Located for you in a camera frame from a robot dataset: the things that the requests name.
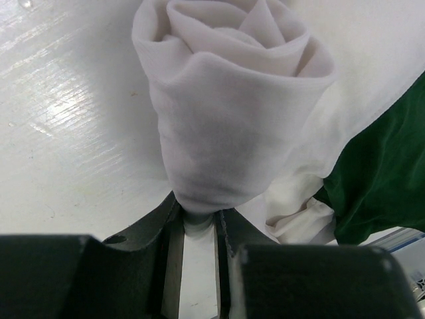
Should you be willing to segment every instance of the green cloth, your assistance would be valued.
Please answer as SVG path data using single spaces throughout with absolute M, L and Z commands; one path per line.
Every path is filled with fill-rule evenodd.
M 339 244 L 395 226 L 425 231 L 425 73 L 345 146 L 314 197 L 335 211 Z

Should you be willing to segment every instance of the metal object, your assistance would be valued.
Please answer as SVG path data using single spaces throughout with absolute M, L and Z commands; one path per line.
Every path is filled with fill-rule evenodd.
M 183 213 L 170 194 L 103 243 L 0 237 L 0 319 L 177 319 Z M 421 318 L 382 249 L 277 245 L 234 209 L 213 222 L 219 319 Z

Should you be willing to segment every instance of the white fabric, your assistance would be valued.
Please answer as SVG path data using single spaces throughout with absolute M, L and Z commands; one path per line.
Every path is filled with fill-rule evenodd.
M 262 54 L 276 53 L 277 48 L 261 48 L 282 43 L 276 25 L 286 30 L 282 33 L 288 44 L 292 41 L 286 33 L 298 32 L 301 43 L 305 27 L 294 22 L 287 10 L 279 11 L 286 13 L 285 19 L 277 19 L 274 9 L 265 10 L 264 4 L 278 5 L 276 1 L 227 2 L 242 10 L 215 1 L 173 1 L 167 14 L 168 1 L 145 0 L 136 13 L 133 41 L 151 83 L 167 172 L 188 208 L 208 211 L 208 207 L 220 207 L 219 203 L 246 201 L 273 178 L 267 175 L 269 166 L 281 165 L 279 178 L 269 190 L 243 209 L 264 207 L 251 221 L 264 231 L 267 211 L 268 230 L 281 242 L 308 242 L 331 220 L 332 210 L 310 199 L 322 178 L 329 175 L 346 143 L 387 110 L 425 69 L 425 1 L 284 1 L 337 61 L 339 80 L 316 106 L 309 103 L 333 77 L 329 62 L 316 78 L 294 78 L 288 76 L 293 70 L 288 60 L 274 68 L 276 56 Z M 238 30 L 242 20 L 243 32 Z M 299 86 L 279 91 L 291 82 Z M 303 96 L 306 82 L 316 83 L 317 90 Z M 285 114 L 282 106 L 290 100 L 307 107 Z M 273 102 L 272 111 L 264 101 Z M 282 119 L 285 115 L 296 121 Z M 266 126 L 265 120 L 272 125 Z M 282 141 L 270 136 L 274 130 L 281 130 Z M 195 144 L 199 149 L 193 151 Z M 271 153 L 276 145 L 278 149 Z M 270 164 L 270 158 L 279 162 Z M 264 205 L 258 203 L 262 198 L 266 198 Z
M 278 0 L 145 0 L 133 42 L 168 178 L 195 213 L 263 193 L 335 79 L 328 52 Z

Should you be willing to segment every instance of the white surface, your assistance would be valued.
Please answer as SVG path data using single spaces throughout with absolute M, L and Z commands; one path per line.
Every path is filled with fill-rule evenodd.
M 131 43 L 140 3 L 0 0 L 1 234 L 104 239 L 170 191 Z M 181 317 L 209 319 L 213 255 L 186 248 Z

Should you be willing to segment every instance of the water droplet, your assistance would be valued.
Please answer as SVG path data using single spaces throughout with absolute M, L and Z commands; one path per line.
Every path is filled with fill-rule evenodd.
M 18 0 L 22 8 L 29 10 L 33 7 L 33 2 L 31 0 Z

